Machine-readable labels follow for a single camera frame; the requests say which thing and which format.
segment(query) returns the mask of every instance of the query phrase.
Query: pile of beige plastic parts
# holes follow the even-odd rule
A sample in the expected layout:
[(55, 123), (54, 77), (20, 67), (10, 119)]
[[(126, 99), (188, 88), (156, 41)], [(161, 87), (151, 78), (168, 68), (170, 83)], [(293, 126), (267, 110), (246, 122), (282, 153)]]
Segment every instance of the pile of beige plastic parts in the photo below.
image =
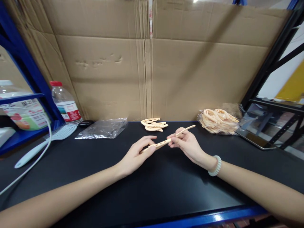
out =
[(239, 121), (234, 116), (222, 109), (205, 109), (198, 121), (212, 134), (234, 135), (239, 127)]
[(147, 131), (162, 132), (162, 129), (167, 127), (168, 124), (166, 124), (166, 122), (155, 122), (157, 120), (160, 120), (160, 118), (145, 119), (141, 121), (141, 124), (145, 126)]

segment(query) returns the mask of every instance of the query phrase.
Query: clear plastic bag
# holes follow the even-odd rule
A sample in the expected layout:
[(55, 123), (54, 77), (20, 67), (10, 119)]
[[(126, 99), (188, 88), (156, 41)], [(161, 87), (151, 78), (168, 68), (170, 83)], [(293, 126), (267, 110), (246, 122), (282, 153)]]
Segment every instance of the clear plastic bag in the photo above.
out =
[(99, 120), (80, 132), (75, 139), (113, 139), (116, 138), (127, 126), (127, 118)]
[(220, 108), (214, 110), (201, 110), (197, 121), (212, 134), (235, 135), (235, 131), (248, 122), (242, 118), (242, 110), (239, 104), (224, 103)]

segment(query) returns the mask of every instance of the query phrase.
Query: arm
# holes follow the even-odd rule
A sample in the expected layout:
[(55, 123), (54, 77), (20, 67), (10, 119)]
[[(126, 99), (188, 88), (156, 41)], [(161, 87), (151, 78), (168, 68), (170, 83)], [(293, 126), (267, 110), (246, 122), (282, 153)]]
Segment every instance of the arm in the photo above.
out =
[(143, 147), (152, 145), (156, 136), (145, 136), (133, 144), (116, 165), (73, 183), (28, 199), (0, 212), (1, 227), (50, 227), (69, 212), (101, 190), (138, 169), (155, 151), (139, 154)]
[[(179, 147), (195, 164), (210, 172), (216, 168), (217, 159), (201, 149), (191, 132), (184, 131), (179, 138), (175, 138), (175, 134), (167, 138), (172, 138), (172, 142), (168, 144), (171, 148)], [(256, 201), (282, 222), (304, 225), (304, 195), (300, 192), (224, 161), (217, 176)]]

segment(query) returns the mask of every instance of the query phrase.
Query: black tabletop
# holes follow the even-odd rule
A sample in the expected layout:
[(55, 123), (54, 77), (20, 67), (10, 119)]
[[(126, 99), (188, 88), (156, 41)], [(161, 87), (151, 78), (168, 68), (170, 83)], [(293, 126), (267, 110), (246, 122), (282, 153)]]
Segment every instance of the black tabletop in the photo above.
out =
[[(140, 123), (129, 123), (116, 139), (75, 140), (82, 130), (78, 129), (66, 140), (52, 142), (36, 166), (0, 196), (0, 210), (116, 164), (145, 135), (157, 135), (155, 142), (161, 142), (177, 128), (193, 123), (168, 124), (163, 132), (147, 132)], [(280, 149), (259, 150), (238, 136), (212, 135), (195, 124), (190, 131), (205, 152), (304, 193), (304, 161)], [(0, 189), (31, 165), (14, 169), (16, 162), (42, 140), (0, 161)], [(256, 203), (218, 177), (209, 176), (181, 150), (164, 146), (132, 175), (101, 191), (54, 227), (148, 225), (252, 205)]]

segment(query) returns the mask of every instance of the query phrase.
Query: forearm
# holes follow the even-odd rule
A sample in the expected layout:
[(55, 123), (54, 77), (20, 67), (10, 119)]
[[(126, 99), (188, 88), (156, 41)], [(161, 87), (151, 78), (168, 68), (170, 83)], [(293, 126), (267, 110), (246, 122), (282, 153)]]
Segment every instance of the forearm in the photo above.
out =
[(1, 227), (49, 227), (123, 177), (116, 165), (28, 199), (0, 212)]
[[(208, 155), (203, 164), (213, 171), (217, 160)], [(273, 215), (304, 224), (304, 195), (277, 181), (222, 161), (217, 175)]]

